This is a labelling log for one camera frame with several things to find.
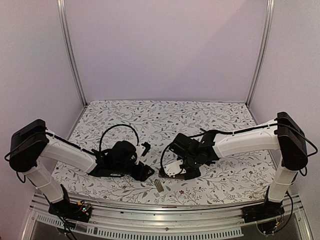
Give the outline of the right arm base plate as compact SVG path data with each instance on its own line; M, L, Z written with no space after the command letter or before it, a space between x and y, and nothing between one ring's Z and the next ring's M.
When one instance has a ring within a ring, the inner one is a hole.
M241 213L244 222L251 223L280 216L285 210L281 203L271 202L243 207Z

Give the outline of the remote battery cover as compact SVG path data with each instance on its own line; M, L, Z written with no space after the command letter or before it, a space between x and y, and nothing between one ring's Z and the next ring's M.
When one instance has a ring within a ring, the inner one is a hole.
M162 186L162 183L161 183L161 181L160 181L159 179L155 179L155 180L154 180L154 185L155 185L155 187L156 187L156 189L157 189L157 191L158 191L159 193L161 193L161 192L164 191L164 188L163 188L163 186Z

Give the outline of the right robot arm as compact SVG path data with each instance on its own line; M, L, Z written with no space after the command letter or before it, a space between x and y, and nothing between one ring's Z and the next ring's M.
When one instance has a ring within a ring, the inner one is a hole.
M198 136L199 140L179 133L168 145L167 149L177 160L161 167L165 175L190 180L200 176L202 165L208 166L222 158L247 152L280 151L280 165L267 188L264 202L242 210L244 214L259 213L262 218L283 212L289 186L297 173L306 168L309 157L318 153L315 144L286 112L279 112L275 119L253 127L235 131L212 129Z

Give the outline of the white remote control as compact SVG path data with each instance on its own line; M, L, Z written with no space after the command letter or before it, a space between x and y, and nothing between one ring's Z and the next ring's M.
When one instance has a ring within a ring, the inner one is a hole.
M180 172L179 174L176 174L176 175L166 175L164 170L160 169L159 172L158 172L158 177L159 178L163 178L163 179L178 179L178 180L184 180L185 175L186 173L186 170L183 169L182 172Z

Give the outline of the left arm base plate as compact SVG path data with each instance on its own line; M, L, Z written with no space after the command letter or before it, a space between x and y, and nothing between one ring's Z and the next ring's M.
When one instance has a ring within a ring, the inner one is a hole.
M72 203L62 200L57 203L50 203L48 212L61 218L88 223L92 214L92 205L84 203L84 201Z

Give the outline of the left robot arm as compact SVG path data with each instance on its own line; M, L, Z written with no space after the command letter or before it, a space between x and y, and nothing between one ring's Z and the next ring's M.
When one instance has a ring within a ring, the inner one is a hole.
M36 119L12 135L10 151L4 159L15 172L29 179L63 217L70 217L75 210L67 191L53 179L40 158L65 163L96 178L130 176L144 182L155 171L139 157L144 157L150 148L147 142L133 145L122 140L112 148L99 145L97 150L87 150L50 131L44 120Z

